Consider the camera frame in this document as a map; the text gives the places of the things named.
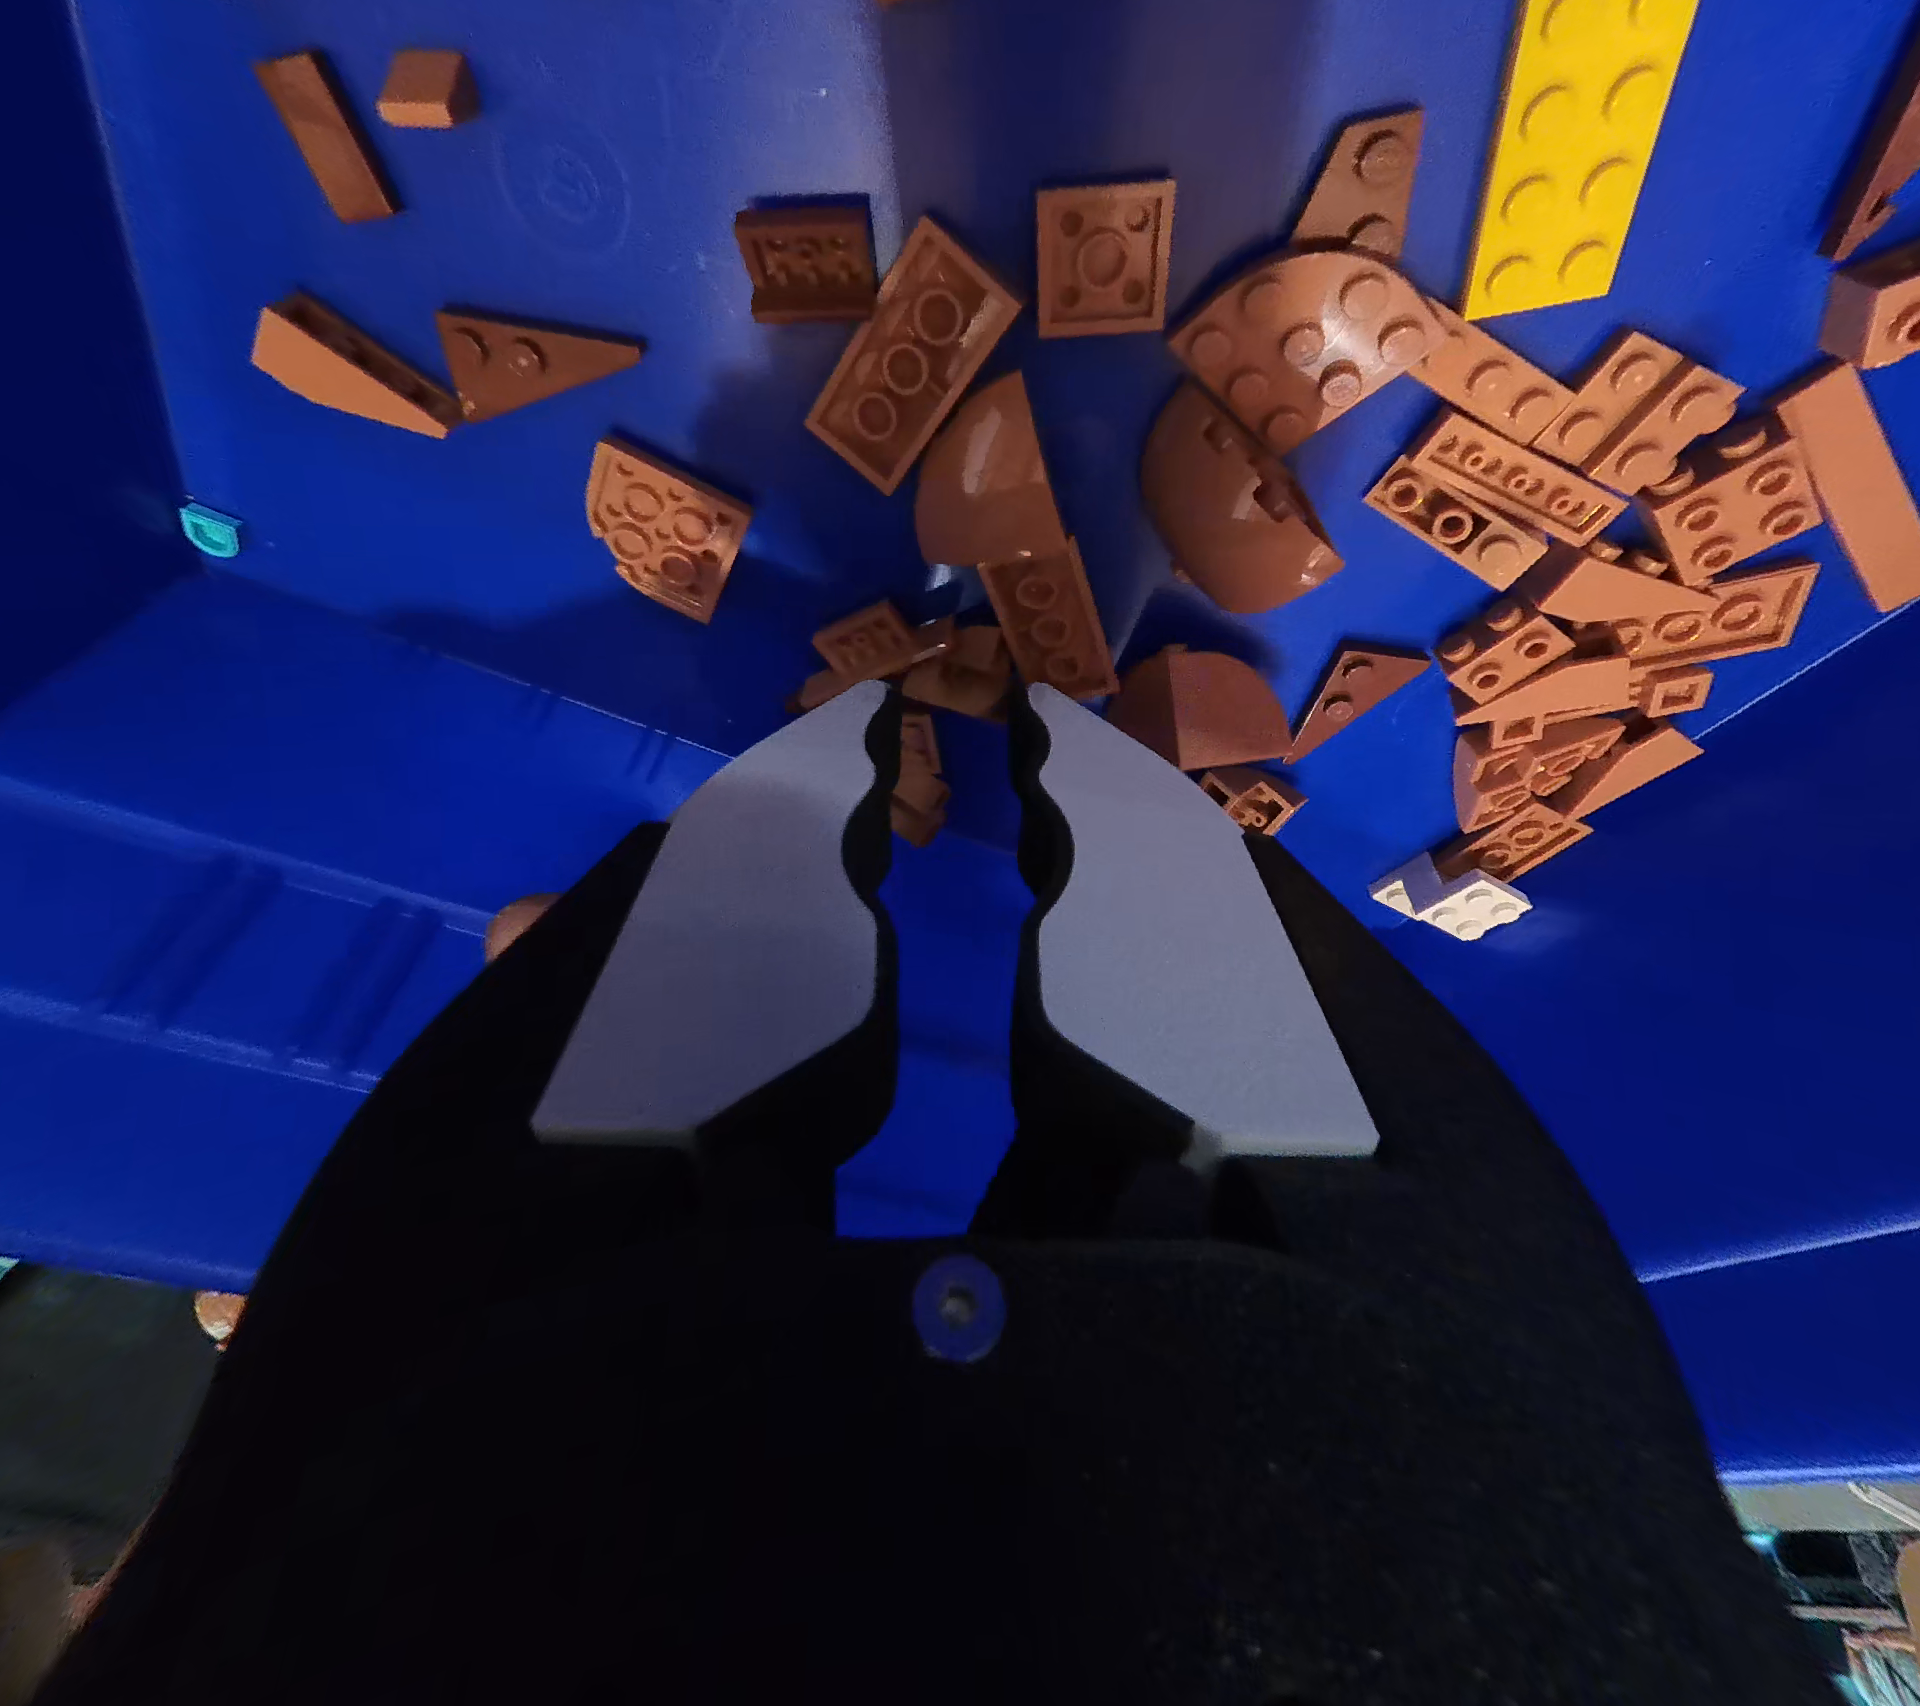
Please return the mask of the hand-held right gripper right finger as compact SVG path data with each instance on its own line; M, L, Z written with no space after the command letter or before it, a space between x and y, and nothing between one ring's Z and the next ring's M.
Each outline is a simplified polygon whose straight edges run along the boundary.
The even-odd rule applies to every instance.
M1010 722L1010 769L1041 1033L1187 1159L1369 1159L1376 1120L1229 815L1051 685Z

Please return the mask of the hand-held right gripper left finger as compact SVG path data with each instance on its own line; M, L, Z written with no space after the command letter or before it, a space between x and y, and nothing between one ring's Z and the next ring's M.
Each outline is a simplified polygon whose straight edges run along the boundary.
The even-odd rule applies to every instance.
M700 784L666 824L535 1109L544 1144L685 1147L893 1009L902 700L858 682Z

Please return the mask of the small white lego plate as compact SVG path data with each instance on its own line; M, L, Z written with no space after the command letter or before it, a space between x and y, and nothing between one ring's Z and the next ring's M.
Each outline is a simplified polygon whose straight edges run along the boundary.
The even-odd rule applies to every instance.
M1491 878L1480 869L1446 878L1428 852L1418 852L1376 878L1369 899L1457 943L1477 943L1531 910L1531 902L1515 886Z

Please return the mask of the pile of brown lego pieces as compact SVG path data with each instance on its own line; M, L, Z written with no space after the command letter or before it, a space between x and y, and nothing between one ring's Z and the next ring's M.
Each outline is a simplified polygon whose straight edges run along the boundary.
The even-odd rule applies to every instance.
M1020 126L1079 134L1098 120L1103 138L1115 132L1115 112L1098 117L1094 108L1120 104L1120 81L1165 81L1203 108L1213 138L1236 104L1236 85L1219 88L1225 40L1264 21L1259 0L1169 0L1180 31L1203 30L1192 52L1170 27L1145 30L1142 11L1115 14L1115 31L1106 31L1092 0L1035 8L1029 21L1001 20L1010 37L973 34L973 52L992 54L987 81L1013 85L1001 85L1002 126L983 108L983 83L961 83L950 62L942 85L914 93L914 81L903 104L892 104L897 158L910 158L908 134L940 134L942 149L970 139L973 171L995 180L1010 174ZM1494 20L1491 0L1369 8L1386 11L1386 27L1419 30L1409 34L1419 48L1464 34L1477 56L1494 44L1480 31ZM1867 71L1803 62L1819 52L1808 34L1835 27L1829 14L1843 14L1840 0L1699 0L1675 75L1686 179L1715 184L1734 158L1751 158L1747 117L1787 123L1782 115L1798 115L1789 132L1820 139L1852 132L1835 104L1852 85L1836 81L1867 81ZM830 366L820 362L818 392L806 392L810 438L874 496L916 487L922 568L973 577L995 620L955 634L945 618L914 630L888 602L858 609L818 634L829 664L799 691L797 711L854 682L902 675L908 696L992 718L1010 675L1075 700L1115 693L1115 645L1064 528L1022 375L1013 366L983 375L1030 306L1039 343L1165 341L1179 387L1141 457L1120 457L1128 438L1111 457L1123 475L1141 467L1142 511L1174 572L1243 623L1297 606L1345 568L1293 472L1300 449L1336 443L1345 419L1376 395L1418 383L1434 419L1394 449L1367 506L1464 568L1484 596L1518 597L1518 609L1494 609L1497 626L1531 620L1546 634L1539 654L1523 650L1506 682L1494 667L1453 664L1470 654L1468 637L1437 642L1461 689L1453 693L1461 734L1484 739L1494 718L1497 745L1539 739L1542 715L1531 712L1553 722L1546 732L1559 718L1573 732L1599 729L1584 718L1599 711L1613 732L1619 715L1627 722L1627 745L1601 765L1644 753L1653 778L1664 741L1679 758L1689 753L1667 718L1705 700L1718 663L1792 637L1819 570L1782 548L1805 544L1808 528L1829 526L1858 580L1858 606L1882 618L1916 609L1916 491L1908 485L1916 438L1902 467L1867 371L1916 362L1916 229L1902 249L1858 257L1916 174L1916 40L1903 56L1896 83L1887 72L1875 98L1871 126L1847 139L1847 179L1819 195L1829 220L1819 257L1832 282L1819 349L1808 346L1816 362L1762 406L1647 328L1613 328L1595 368L1565 383L1486 330L1511 316L1468 323L1461 290L1480 204L1457 294L1437 300L1422 249L1414 245L1408 260L1426 102L1348 115L1297 195L1285 231L1259 249L1236 238L1231 257L1207 269L1192 300L1170 304L1174 324L1170 174L1120 179L1118 166L1092 180L1047 174L1030 197L1030 304L940 206L874 270L858 195L760 195L731 222L752 323L848 333ZM1508 48L1497 108L1484 115L1486 158L1506 62ZM1813 158L1792 147L1792 166L1813 166L1825 188L1820 139L1813 139ZM1617 277L1619 269L1610 294L1565 306L1608 304ZM310 290L290 290L257 313L251 366L310 406L442 443L618 375L643 353L618 328L555 328L472 306L442 306L435 328L448 380L421 371Z

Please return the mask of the blue plastic bin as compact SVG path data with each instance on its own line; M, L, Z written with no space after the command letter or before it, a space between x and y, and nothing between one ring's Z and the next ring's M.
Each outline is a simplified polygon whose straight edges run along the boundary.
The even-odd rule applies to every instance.
M752 323L742 206L858 195L878 269L940 206L1030 304L1047 174L1170 174L1179 313L1236 238L1285 231L1348 115L1426 102L1408 260L1454 300L1511 37L1491 2L1474 56L1369 0L1259 0L1213 138L1120 81L1115 132L1020 126L990 180L970 139L897 158L892 104L951 62L1001 120L973 34L1035 0L2 0L2 1252L244 1287L486 914L776 729L814 626L983 609L922 568L910 485L874 496L810 438L848 333ZM1203 44L1169 0L1092 8ZM1680 188L1649 170L1617 294L1500 323L1511 349L1573 380L1647 328L1755 405L1816 362L1819 195L1916 0L1840 8L1798 56L1867 71L1836 81L1852 132L1747 117L1711 184L1675 88ZM1792 166L1813 139L1825 188ZM433 443L251 366L290 290L435 380L442 306L643 353ZM1414 383L1302 446L1341 577L1243 623L1170 580L1111 457L1180 380L1165 341L1029 328L987 375L1029 385L1123 660L1231 650L1300 707L1345 642L1426 645L1484 602L1364 500L1434 418ZM192 548L183 500L244 550Z

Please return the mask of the large yellow lego plate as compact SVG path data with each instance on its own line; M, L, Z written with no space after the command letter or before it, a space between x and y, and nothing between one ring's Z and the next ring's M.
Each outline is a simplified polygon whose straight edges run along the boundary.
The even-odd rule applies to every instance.
M1523 0L1468 323L1610 294L1699 0Z

